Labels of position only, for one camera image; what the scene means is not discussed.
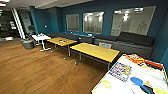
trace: window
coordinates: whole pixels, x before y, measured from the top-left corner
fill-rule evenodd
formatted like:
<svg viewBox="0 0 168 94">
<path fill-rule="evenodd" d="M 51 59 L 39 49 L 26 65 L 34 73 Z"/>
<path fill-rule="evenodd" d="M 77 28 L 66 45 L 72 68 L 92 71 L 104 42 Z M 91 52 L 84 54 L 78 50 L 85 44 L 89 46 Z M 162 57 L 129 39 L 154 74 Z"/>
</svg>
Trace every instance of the window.
<svg viewBox="0 0 168 94">
<path fill-rule="evenodd" d="M 102 33 L 104 12 L 92 12 L 83 14 L 83 32 L 86 33 Z"/>
<path fill-rule="evenodd" d="M 66 15 L 67 30 L 79 31 L 79 14 Z"/>
<path fill-rule="evenodd" d="M 150 6 L 115 10 L 111 35 L 119 36 L 121 31 L 147 35 L 155 8 Z"/>
</svg>

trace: dark blue wall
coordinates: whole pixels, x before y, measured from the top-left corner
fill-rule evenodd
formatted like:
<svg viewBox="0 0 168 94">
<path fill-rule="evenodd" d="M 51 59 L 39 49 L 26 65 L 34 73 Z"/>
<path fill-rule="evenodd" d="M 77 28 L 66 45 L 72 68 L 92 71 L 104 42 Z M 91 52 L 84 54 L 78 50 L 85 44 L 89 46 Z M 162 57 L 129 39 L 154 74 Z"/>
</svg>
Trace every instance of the dark blue wall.
<svg viewBox="0 0 168 94">
<path fill-rule="evenodd" d="M 53 7 L 47 9 L 47 11 L 50 16 L 52 31 L 63 32 L 61 8 Z"/>
<path fill-rule="evenodd" d="M 156 6 L 156 11 L 154 15 L 154 19 L 151 22 L 151 26 L 149 28 L 148 36 L 155 37 L 159 27 L 161 20 L 165 13 L 165 1 L 159 0 L 96 0 L 93 2 L 87 2 L 84 4 L 78 4 L 74 6 L 65 7 L 62 9 L 62 17 L 63 17 L 63 29 L 65 32 L 66 28 L 66 15 L 67 14 L 79 14 L 79 34 L 85 34 L 83 32 L 83 13 L 87 12 L 98 12 L 104 11 L 103 15 L 103 27 L 102 34 L 110 36 L 111 28 L 113 22 L 113 12 L 117 9 L 126 9 L 126 8 L 135 8 L 135 7 L 145 7 L 145 6 Z"/>
<path fill-rule="evenodd" d="M 79 32 L 74 34 L 87 35 L 83 32 L 83 13 L 104 11 L 102 34 L 110 36 L 113 12 L 117 9 L 156 6 L 148 36 L 155 38 L 153 61 L 162 62 L 168 70 L 168 11 L 167 0 L 95 0 L 65 8 L 49 8 L 46 10 L 31 8 L 35 29 L 38 32 L 50 33 L 67 31 L 66 15 L 79 14 Z"/>
<path fill-rule="evenodd" d="M 168 73 L 168 5 L 167 12 L 162 19 L 162 24 L 157 33 L 154 47 L 155 49 L 152 55 L 153 60 L 163 63 Z"/>
<path fill-rule="evenodd" d="M 51 31 L 50 17 L 47 10 L 36 9 L 34 6 L 30 6 L 30 12 L 36 34 L 47 34 L 49 31 Z"/>
</svg>

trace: table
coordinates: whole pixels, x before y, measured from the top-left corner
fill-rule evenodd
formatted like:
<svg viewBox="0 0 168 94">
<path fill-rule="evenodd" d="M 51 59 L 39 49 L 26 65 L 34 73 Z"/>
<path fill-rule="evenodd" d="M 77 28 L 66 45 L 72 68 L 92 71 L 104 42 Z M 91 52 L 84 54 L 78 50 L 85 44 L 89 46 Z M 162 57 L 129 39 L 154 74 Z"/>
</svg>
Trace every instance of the table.
<svg viewBox="0 0 168 94">
<path fill-rule="evenodd" d="M 121 71 L 121 67 L 117 66 L 119 63 L 131 67 L 128 77 L 125 77 L 127 78 L 125 82 L 121 80 L 124 76 L 119 79 L 118 75 L 112 73 L 114 69 Z M 92 94 L 168 94 L 164 72 L 163 70 L 139 66 L 130 61 L 126 55 L 123 55 L 93 88 Z"/>
<path fill-rule="evenodd" d="M 43 47 L 43 49 L 42 50 L 40 50 L 40 51 L 45 51 L 45 50 L 50 50 L 51 48 L 45 48 L 45 44 L 44 44 L 44 40 L 46 40 L 46 39 L 51 39 L 51 37 L 48 37 L 47 35 L 44 35 L 44 34 L 39 34 L 39 35 L 32 35 L 32 37 L 36 40 L 36 41 L 38 41 L 38 45 L 39 45 L 39 40 L 41 40 L 42 41 L 42 47 Z"/>
<path fill-rule="evenodd" d="M 71 49 L 108 61 L 109 62 L 108 70 L 110 67 L 110 63 L 112 63 L 112 61 L 119 53 L 119 51 L 117 50 L 108 49 L 108 48 L 104 48 L 104 47 L 100 47 L 100 46 L 92 45 L 88 43 L 77 44 L 75 46 L 72 46 Z"/>
<path fill-rule="evenodd" d="M 56 45 L 68 46 L 69 56 L 71 56 L 69 45 L 77 42 L 77 41 L 66 39 L 66 38 L 62 38 L 62 37 L 56 37 L 56 38 L 48 39 L 47 41 L 54 43 L 56 49 L 57 49 Z"/>
</svg>

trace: game board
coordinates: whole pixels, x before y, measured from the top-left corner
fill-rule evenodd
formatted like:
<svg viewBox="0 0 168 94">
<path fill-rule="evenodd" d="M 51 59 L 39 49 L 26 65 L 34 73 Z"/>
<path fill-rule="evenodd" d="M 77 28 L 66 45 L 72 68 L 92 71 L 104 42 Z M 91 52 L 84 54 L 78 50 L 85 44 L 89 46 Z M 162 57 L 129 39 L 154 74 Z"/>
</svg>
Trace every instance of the game board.
<svg viewBox="0 0 168 94">
<path fill-rule="evenodd" d="M 131 72 L 131 67 L 117 62 L 109 71 L 109 74 L 126 82 Z"/>
</svg>

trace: gray sofa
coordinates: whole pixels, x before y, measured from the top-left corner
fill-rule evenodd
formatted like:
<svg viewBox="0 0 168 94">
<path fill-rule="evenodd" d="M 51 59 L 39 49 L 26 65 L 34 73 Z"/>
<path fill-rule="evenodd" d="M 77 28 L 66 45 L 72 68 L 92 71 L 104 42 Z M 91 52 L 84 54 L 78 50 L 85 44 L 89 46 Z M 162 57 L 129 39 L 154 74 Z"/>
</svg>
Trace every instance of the gray sofa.
<svg viewBox="0 0 168 94">
<path fill-rule="evenodd" d="M 120 57 L 122 54 L 137 54 L 150 60 L 153 51 L 152 44 L 154 38 L 133 33 L 121 32 L 118 37 L 95 35 L 94 38 L 63 32 L 52 32 L 50 35 L 52 38 L 64 37 L 78 41 L 78 43 L 86 42 L 109 49 L 115 49 L 120 51 L 118 57 Z"/>
<path fill-rule="evenodd" d="M 122 54 L 137 54 L 145 59 L 151 59 L 154 38 L 122 32 L 119 37 L 95 35 L 94 44 L 120 51 Z"/>
</svg>

